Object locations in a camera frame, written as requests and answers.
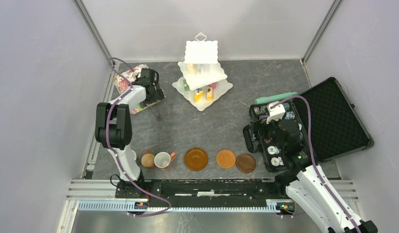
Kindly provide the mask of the green square cake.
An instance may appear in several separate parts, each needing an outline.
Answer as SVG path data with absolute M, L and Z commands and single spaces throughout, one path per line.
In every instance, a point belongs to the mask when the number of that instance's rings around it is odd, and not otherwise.
M 190 87 L 189 87 L 189 85 L 187 84 L 187 81 L 186 81 L 185 79 L 183 80 L 183 87 L 184 87 L 184 91 L 185 91 L 185 92 L 190 91 Z

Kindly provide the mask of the cream round pastry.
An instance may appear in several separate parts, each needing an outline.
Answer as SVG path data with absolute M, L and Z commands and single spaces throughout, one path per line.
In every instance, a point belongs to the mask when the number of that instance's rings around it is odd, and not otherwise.
M 196 64 L 187 64 L 186 70 L 188 74 L 194 74 L 197 71 Z

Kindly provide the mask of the yellow cake slice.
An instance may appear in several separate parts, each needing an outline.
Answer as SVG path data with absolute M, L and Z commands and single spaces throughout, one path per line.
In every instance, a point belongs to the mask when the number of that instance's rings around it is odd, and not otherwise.
M 204 91 L 202 88 L 195 89 L 194 102 L 197 103 L 202 98 L 203 94 L 204 94 Z

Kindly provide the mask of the orange yellow cake piece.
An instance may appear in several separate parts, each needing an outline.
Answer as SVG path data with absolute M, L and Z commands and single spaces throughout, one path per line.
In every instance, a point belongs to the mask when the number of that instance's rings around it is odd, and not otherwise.
M 214 88 L 213 87 L 208 87 L 207 88 L 207 92 L 206 92 L 207 101 L 213 101 L 213 95 L 214 95 Z

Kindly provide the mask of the white mug pink handle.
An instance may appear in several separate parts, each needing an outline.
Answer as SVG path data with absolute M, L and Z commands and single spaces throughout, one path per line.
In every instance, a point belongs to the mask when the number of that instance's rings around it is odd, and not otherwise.
M 171 166 L 171 163 L 175 157 L 175 152 L 172 152 L 171 154 L 167 152 L 160 152 L 154 158 L 154 165 L 160 169 L 167 170 Z

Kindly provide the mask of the large brown wooden saucer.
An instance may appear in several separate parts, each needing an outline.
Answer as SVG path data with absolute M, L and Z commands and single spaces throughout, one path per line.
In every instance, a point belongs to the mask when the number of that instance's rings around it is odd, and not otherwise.
M 208 154 L 202 148 L 191 148 L 184 155 L 185 166 L 191 171 L 200 171 L 208 165 Z

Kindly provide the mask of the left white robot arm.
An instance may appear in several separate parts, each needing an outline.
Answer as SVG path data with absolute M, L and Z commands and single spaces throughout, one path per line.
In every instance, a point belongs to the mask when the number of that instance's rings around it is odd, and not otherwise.
M 130 181 L 127 191 L 135 198 L 145 194 L 146 185 L 138 179 L 141 169 L 136 162 L 136 153 L 131 149 L 131 111 L 142 105 L 147 107 L 165 98 L 159 85 L 159 73 L 143 68 L 134 81 L 125 80 L 129 87 L 124 93 L 109 102 L 100 102 L 96 107 L 95 139 L 108 150 L 120 171 L 120 178 Z

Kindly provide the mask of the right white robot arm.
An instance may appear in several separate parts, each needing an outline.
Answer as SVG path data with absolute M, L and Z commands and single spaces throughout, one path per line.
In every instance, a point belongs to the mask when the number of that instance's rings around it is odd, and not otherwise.
M 324 233 L 376 233 L 371 220 L 365 221 L 352 211 L 338 194 L 317 163 L 312 146 L 312 124 L 308 123 L 307 146 L 300 140 L 299 124 L 293 120 L 251 122 L 258 139 L 271 139 L 282 146 L 281 158 L 287 171 L 275 176 L 274 193 L 280 198 L 290 197 Z

